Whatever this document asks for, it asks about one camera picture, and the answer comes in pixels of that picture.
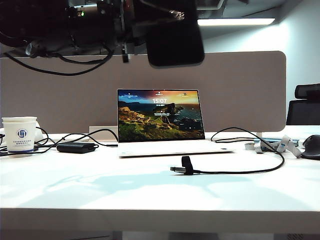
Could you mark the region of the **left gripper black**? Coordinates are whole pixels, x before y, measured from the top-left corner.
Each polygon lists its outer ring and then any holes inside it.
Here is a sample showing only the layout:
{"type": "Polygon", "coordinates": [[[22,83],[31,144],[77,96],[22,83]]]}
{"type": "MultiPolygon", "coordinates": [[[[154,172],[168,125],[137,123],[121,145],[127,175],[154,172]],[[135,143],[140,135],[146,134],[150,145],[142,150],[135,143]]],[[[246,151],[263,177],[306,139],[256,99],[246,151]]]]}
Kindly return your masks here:
{"type": "MultiPolygon", "coordinates": [[[[122,56],[122,61],[130,61],[130,50],[133,45],[133,21],[135,20],[133,0],[114,0],[114,54],[122,56]]],[[[146,43],[150,29],[147,23],[170,23],[182,21],[185,11],[174,0],[137,0],[136,1],[136,46],[146,43]]]]}

